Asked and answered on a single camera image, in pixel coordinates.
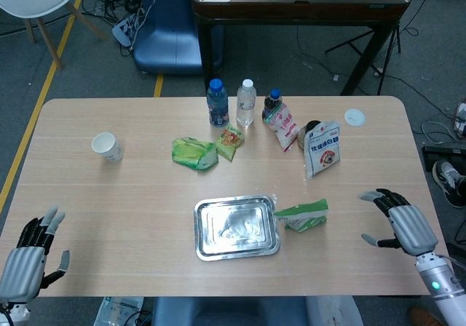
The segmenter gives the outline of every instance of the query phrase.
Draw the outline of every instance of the gray carpet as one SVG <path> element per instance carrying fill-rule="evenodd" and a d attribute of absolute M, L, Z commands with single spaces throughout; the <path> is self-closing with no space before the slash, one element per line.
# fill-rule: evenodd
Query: gray carpet
<path fill-rule="evenodd" d="M 414 0 L 405 14 L 402 27 L 417 11 L 422 0 Z M 92 0 L 87 5 L 93 7 Z M 427 0 L 411 24 L 419 31 L 417 37 L 406 31 L 401 35 L 402 53 L 394 53 L 388 74 L 404 79 L 427 96 L 441 109 L 453 111 L 465 99 L 464 67 L 466 49 L 464 34 L 466 0 Z M 46 20 L 60 16 L 57 12 Z M 110 27 L 92 19 L 110 33 Z M 49 27 L 53 41 L 58 44 L 66 21 Z M 22 22 L 0 12 L 0 33 L 21 28 Z M 285 95 L 338 95 L 357 55 L 344 47 L 325 56 L 324 49 L 364 32 L 363 28 L 300 27 L 299 41 L 307 55 L 300 53 L 296 26 L 232 26 L 226 30 L 225 63 L 221 77 L 234 94 L 245 77 L 256 83 L 258 93 L 265 95 L 272 87 L 280 87 Z M 0 184 L 3 184 L 25 126 L 39 96 L 49 70 L 51 57 L 44 41 L 36 32 L 36 44 L 25 33 L 0 38 Z M 364 40 L 358 42 L 364 46 Z M 315 58 L 339 73 L 334 81 Z M 150 97 L 154 94 L 155 76 L 138 72 L 131 57 L 122 57 L 115 41 L 101 42 L 83 25 L 75 23 L 63 54 L 64 71 L 57 72 L 47 95 L 53 98 L 88 97 Z M 378 79 L 368 72 L 360 88 L 369 95 L 376 92 Z M 406 107 L 414 131 L 427 120 L 451 121 L 437 114 L 425 99 L 412 88 L 387 78 L 383 95 L 400 98 Z M 162 96 L 203 96 L 201 76 L 166 76 Z M 430 145 L 424 135 L 415 135 L 420 149 Z M 426 174 L 432 198 L 446 241 L 451 241 L 462 220 L 464 210 L 448 205 L 440 189 Z M 0 215 L 4 225 L 14 187 Z M 409 325 L 406 309 L 412 304 L 437 309 L 427 297 L 355 298 L 366 325 Z M 32 304 L 30 325 L 91 325 L 101 298 L 37 298 Z"/>

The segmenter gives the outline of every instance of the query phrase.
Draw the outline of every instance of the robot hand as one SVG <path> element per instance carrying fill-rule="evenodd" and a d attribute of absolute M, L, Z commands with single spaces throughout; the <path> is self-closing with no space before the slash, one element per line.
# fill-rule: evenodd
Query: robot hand
<path fill-rule="evenodd" d="M 26 224 L 16 248 L 10 252 L 0 279 L 3 314 L 9 312 L 14 305 L 32 301 L 40 289 L 48 288 L 68 270 L 70 252 L 64 251 L 57 271 L 44 275 L 55 232 L 65 217 L 64 212 L 57 214 L 57 211 L 58 208 L 53 207 L 43 218 L 34 218 Z"/>
<path fill-rule="evenodd" d="M 425 216 L 419 208 L 409 204 L 400 194 L 387 189 L 367 191 L 359 198 L 372 201 L 384 213 L 395 233 L 394 239 L 377 240 L 367 234 L 362 238 L 375 247 L 403 248 L 403 251 L 414 257 L 432 252 L 438 243 L 437 237 L 430 228 Z"/>
<path fill-rule="evenodd" d="M 401 247 L 414 256 L 416 270 L 448 325 L 466 325 L 466 292 L 445 257 L 433 252 L 438 240 L 419 208 L 387 189 L 368 191 L 359 198 L 374 202 L 387 216 L 395 234 L 394 239 L 386 240 L 377 240 L 367 234 L 362 234 L 362 238 L 372 246 Z"/>

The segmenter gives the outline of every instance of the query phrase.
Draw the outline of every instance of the white chair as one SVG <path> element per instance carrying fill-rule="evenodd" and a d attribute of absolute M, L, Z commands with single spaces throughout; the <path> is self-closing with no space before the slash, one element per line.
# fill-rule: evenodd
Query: white chair
<path fill-rule="evenodd" d="M 53 60 L 57 64 L 57 67 L 61 70 L 63 69 L 63 64 L 58 57 L 55 46 L 52 41 L 50 41 L 49 33 L 44 26 L 44 21 L 42 17 L 52 13 L 60 7 L 66 7 L 66 9 L 71 12 L 78 20 L 85 24 L 90 30 L 100 37 L 102 40 L 105 40 L 107 36 L 100 31 L 93 23 L 86 19 L 80 11 L 78 11 L 70 0 L 0 0 L 0 8 L 5 12 L 10 13 L 11 15 L 24 19 L 26 29 L 28 31 L 29 39 L 34 43 L 36 39 L 31 26 L 31 19 L 35 19 L 39 30 L 41 31 L 42 36 L 44 37 L 45 43 L 50 51 L 50 54 L 53 56 Z"/>

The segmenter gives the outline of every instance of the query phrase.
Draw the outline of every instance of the sneaker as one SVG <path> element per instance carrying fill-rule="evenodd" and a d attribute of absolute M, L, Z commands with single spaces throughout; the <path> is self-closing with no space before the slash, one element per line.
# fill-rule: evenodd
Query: sneaker
<path fill-rule="evenodd" d="M 446 201 L 453 207 L 460 208 L 466 206 L 466 198 L 458 193 L 458 189 L 463 188 L 463 180 L 466 178 L 446 160 L 437 161 L 432 168 L 432 176 L 435 182 L 443 190 Z"/>
<path fill-rule="evenodd" d="M 408 318 L 413 326 L 445 326 L 429 311 L 418 306 L 411 306 L 408 309 Z"/>

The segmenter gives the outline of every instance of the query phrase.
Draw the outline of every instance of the mechanical hand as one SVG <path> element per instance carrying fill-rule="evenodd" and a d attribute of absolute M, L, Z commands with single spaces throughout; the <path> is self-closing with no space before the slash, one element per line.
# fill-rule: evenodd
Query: mechanical hand
<path fill-rule="evenodd" d="M 395 233 L 394 239 L 386 240 L 377 240 L 362 234 L 367 243 L 375 247 L 401 247 L 404 252 L 414 257 L 435 249 L 438 240 L 427 219 L 419 208 L 409 204 L 400 194 L 387 189 L 377 189 L 367 191 L 359 195 L 359 198 L 374 202 L 388 218 Z"/>
<path fill-rule="evenodd" d="M 65 275 L 70 262 L 70 252 L 64 251 L 57 271 L 44 275 L 47 255 L 52 246 L 55 232 L 65 217 L 51 208 L 43 218 L 34 218 L 23 229 L 17 247 L 5 263 L 0 279 L 0 303 L 9 311 L 15 304 L 32 301 L 40 289 Z"/>

